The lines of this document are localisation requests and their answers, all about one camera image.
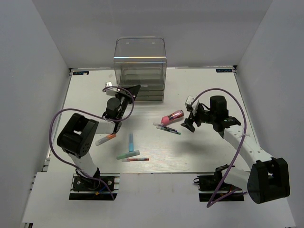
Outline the green pen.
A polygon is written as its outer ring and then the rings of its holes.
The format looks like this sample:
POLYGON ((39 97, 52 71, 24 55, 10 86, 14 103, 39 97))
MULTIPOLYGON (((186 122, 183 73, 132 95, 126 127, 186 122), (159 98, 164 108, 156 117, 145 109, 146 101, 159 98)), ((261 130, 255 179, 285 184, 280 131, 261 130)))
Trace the green pen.
POLYGON ((176 131, 176 130, 170 130, 170 129, 167 129, 167 128, 164 128, 164 127, 160 127, 160 126, 156 126, 156 129, 159 129, 159 130, 162 130, 162 131, 166 131, 166 132, 170 132, 170 133, 174 133, 174 134, 177 134, 177 135, 181 135, 180 132, 176 131))

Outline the pink capped marker tube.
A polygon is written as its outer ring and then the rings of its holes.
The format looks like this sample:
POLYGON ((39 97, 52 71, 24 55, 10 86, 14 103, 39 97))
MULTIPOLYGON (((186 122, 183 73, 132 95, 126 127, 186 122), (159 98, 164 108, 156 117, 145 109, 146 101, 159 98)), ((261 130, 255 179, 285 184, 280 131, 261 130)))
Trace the pink capped marker tube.
POLYGON ((166 115, 161 119, 162 125, 169 125, 172 122, 175 122, 184 117, 184 112, 182 110, 177 110, 170 115, 166 115))

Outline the clear acrylic drawer organizer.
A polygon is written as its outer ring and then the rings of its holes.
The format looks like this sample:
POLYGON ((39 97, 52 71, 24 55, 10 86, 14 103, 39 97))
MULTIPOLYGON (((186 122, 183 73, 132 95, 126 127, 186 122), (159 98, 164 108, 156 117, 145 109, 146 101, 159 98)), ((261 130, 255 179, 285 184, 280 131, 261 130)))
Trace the clear acrylic drawer organizer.
POLYGON ((118 38, 114 70, 118 86, 141 86, 136 101, 163 102, 167 70, 165 40, 153 36, 118 38))

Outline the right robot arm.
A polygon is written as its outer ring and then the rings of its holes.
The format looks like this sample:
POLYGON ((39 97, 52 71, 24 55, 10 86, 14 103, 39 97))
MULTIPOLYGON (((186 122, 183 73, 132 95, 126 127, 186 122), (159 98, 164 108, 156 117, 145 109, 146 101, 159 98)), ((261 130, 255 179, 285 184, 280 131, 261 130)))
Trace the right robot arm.
POLYGON ((237 190, 248 193, 250 198, 261 204, 290 195, 288 164, 283 158, 275 158, 263 150, 256 141, 244 133, 241 122, 230 116, 224 96, 210 98, 210 107, 205 108, 194 97, 185 102, 189 117, 181 125, 191 132, 201 124, 211 124, 224 140, 237 151, 246 162, 249 171, 225 164, 215 169, 212 176, 199 176, 200 191, 228 190, 230 196, 237 190))

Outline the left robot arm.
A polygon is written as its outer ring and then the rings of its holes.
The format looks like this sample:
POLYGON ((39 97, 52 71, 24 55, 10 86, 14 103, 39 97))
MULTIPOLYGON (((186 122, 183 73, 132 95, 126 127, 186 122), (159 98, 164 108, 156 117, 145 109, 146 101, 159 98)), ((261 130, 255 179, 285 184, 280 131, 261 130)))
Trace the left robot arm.
POLYGON ((99 169, 89 153, 93 139, 96 134, 116 134, 120 130, 122 122, 132 114, 124 116, 126 108, 131 104, 131 109, 134 109, 135 98, 140 89, 140 85, 119 87, 106 83, 102 91, 111 98, 107 101, 102 116, 74 108, 58 112, 60 114, 64 111, 75 111, 57 137, 57 146, 67 153, 73 162, 61 159, 55 152, 53 154, 63 163, 75 167, 76 173, 84 177, 84 184, 91 190, 100 185, 99 169))

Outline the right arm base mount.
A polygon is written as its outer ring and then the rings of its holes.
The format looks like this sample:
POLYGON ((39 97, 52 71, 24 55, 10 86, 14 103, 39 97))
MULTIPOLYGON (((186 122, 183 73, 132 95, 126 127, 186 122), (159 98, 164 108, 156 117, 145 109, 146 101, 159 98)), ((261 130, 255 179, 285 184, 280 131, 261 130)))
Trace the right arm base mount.
MULTIPOLYGON (((215 175, 199 175, 193 179, 193 183, 198 185, 199 188, 199 200, 200 202, 208 202, 211 198, 214 190, 216 189, 218 182, 215 175)), ((216 193, 214 200, 232 192, 237 187, 223 183, 216 193)), ((221 199, 220 202, 241 202, 244 201, 244 193, 242 190, 235 191, 233 194, 221 199)))

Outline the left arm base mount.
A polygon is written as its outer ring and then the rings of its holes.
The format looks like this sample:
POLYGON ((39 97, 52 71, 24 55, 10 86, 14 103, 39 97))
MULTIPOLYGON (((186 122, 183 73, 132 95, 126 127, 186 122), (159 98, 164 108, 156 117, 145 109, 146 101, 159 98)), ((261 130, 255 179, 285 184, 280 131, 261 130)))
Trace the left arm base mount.
POLYGON ((84 177, 79 177, 74 173, 69 200, 115 200, 119 190, 120 174, 100 174, 100 179, 107 184, 110 191, 102 182, 86 181, 84 177))

